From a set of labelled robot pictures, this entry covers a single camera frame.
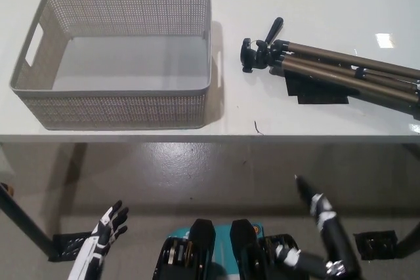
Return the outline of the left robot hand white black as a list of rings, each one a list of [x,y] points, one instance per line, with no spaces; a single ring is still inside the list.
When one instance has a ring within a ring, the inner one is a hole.
[[[128,207],[123,207],[122,200],[111,206],[98,221],[90,238],[95,243],[94,255],[105,257],[117,238],[127,231]]]

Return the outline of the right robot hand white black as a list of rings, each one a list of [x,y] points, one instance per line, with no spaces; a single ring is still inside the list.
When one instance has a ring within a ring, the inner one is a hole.
[[[337,217],[331,203],[326,196],[317,192],[302,176],[295,175],[295,182],[299,197],[308,207],[310,215],[315,219],[319,231],[324,224]]]

